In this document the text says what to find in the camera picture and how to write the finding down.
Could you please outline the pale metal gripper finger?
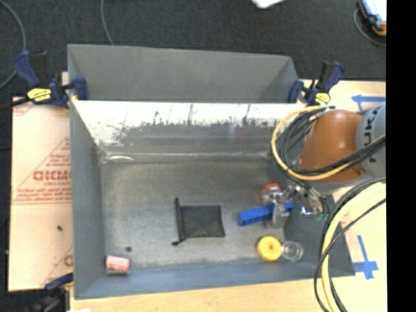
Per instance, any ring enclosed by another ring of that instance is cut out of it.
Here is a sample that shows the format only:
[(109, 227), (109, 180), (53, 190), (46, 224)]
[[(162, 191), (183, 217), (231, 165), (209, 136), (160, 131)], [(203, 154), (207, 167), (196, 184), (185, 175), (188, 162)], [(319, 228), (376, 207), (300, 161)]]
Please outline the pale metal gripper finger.
[(278, 192), (277, 190), (268, 190), (263, 193), (263, 204), (279, 203), (284, 204), (288, 202), (288, 192)]
[(290, 216), (285, 203), (274, 203), (271, 206), (271, 218), (266, 221), (268, 228), (283, 228)]

